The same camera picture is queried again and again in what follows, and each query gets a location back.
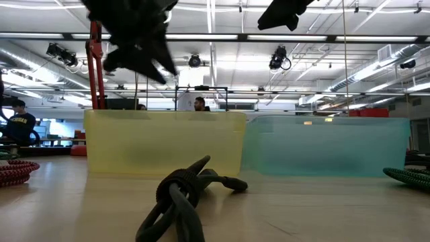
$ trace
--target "blue translucent container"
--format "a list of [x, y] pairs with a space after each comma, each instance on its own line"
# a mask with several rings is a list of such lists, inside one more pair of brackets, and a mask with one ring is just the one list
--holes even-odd
[[247, 124], [242, 170], [383, 176], [404, 167], [409, 133], [406, 118], [260, 116]]

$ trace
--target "white ceiling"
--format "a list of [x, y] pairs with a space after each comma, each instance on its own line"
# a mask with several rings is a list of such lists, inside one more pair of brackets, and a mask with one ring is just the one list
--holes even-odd
[[[77, 0], [60, 0], [65, 5], [81, 4]], [[314, 1], [309, 7], [320, 7], [331, 2], [328, 7], [340, 8], [341, 0], [321, 0]], [[383, 0], [360, 0], [360, 7], [376, 8]], [[414, 8], [418, 0], [392, 0], [384, 10], [396, 10], [396, 8]], [[25, 6], [57, 6], [53, 0], [20, 0], [4, 1], [0, 4], [14, 4]], [[270, 0], [244, 0], [243, 5], [248, 7], [267, 7]], [[345, 0], [345, 6], [354, 6], [355, 0]], [[217, 0], [219, 9], [226, 7], [239, 6], [239, 0]], [[206, 8], [206, 0], [180, 0], [179, 5]], [[430, 7], [430, 1], [424, 0], [423, 7]], [[0, 7], [0, 32], [88, 32], [89, 21], [86, 18], [86, 9], [70, 9], [68, 11], [60, 10], [27, 10], [12, 9]], [[168, 32], [175, 33], [207, 33], [208, 23], [205, 11], [187, 11], [174, 9], [173, 17], [169, 24]], [[244, 32], [245, 33], [291, 33], [287, 27], [278, 27], [270, 30], [259, 31], [257, 29], [257, 20], [261, 12], [244, 12]], [[347, 13], [345, 16], [347, 33], [358, 26], [369, 13]], [[216, 13], [214, 32], [217, 33], [240, 33], [242, 15], [238, 11]], [[305, 34], [314, 21], [318, 19], [309, 31], [309, 34], [343, 34], [343, 18], [340, 13], [322, 14], [320, 17], [316, 13], [304, 13], [300, 16], [300, 22], [294, 34]], [[430, 13], [402, 13], [402, 14], [376, 14], [371, 20], [366, 22], [355, 34], [378, 34], [378, 35], [430, 35], [430, 26], [428, 25]], [[47, 41], [14, 41], [17, 45], [25, 48], [39, 56], [48, 58], [45, 54], [49, 42]], [[76, 52], [80, 58], [86, 57], [84, 42], [58, 42], [64, 48]], [[268, 64], [270, 56], [279, 44], [276, 43], [215, 43], [216, 45], [216, 62], [217, 62], [217, 80], [219, 86], [227, 86], [236, 89], [256, 89], [258, 86], [271, 87], [273, 89], [297, 89], [297, 90], [318, 90], [317, 80], [334, 80], [345, 74], [344, 64], [344, 45], [326, 45], [322, 44], [301, 44], [293, 53], [294, 68], [285, 75], [277, 75], [273, 78], [269, 72]], [[283, 44], [288, 52], [291, 52], [295, 44]], [[323, 59], [313, 71], [310, 71], [298, 81], [302, 72], [311, 67], [324, 53], [328, 47], [333, 51]], [[349, 70], [360, 66], [366, 61], [377, 55], [377, 50], [383, 47], [378, 44], [349, 44], [347, 46], [347, 67]], [[171, 54], [177, 63], [183, 63], [184, 57], [190, 54], [200, 54], [205, 61], [210, 60], [210, 47], [205, 42], [170, 42], [169, 48]], [[103, 51], [106, 53], [106, 44], [103, 45]], [[329, 63], [332, 63], [332, 69], [329, 69]], [[80, 72], [78, 75], [87, 78], [87, 75]], [[115, 87], [117, 84], [125, 83], [126, 87], [134, 87], [134, 73], [127, 70], [119, 70], [115, 77], [108, 77], [107, 88]], [[139, 88], [146, 88], [144, 77]], [[373, 79], [372, 81], [381, 82], [385, 79]], [[151, 88], [165, 88], [154, 82], [151, 82]], [[205, 77], [205, 84], [210, 85], [210, 77]], [[169, 87], [174, 86], [174, 82], [168, 83]]]

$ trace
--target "person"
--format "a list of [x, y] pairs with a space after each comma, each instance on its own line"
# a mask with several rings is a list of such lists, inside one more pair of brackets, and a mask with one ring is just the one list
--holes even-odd
[[30, 141], [30, 133], [36, 125], [36, 118], [26, 112], [26, 103], [22, 100], [13, 100], [12, 109], [15, 111], [15, 115], [9, 118], [5, 135], [9, 138]]
[[137, 105], [137, 110], [146, 110], [146, 106], [143, 104], [138, 104]]
[[194, 110], [195, 111], [210, 111], [209, 106], [206, 106], [206, 102], [202, 97], [196, 97], [194, 101]]

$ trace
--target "plastic bin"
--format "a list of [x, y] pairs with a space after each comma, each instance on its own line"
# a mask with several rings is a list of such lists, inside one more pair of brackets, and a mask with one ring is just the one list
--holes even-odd
[[383, 176], [402, 169], [405, 118], [260, 116], [247, 124], [243, 169], [270, 175]]
[[246, 116], [230, 112], [87, 110], [90, 172], [167, 175], [205, 155], [205, 168], [237, 175]]

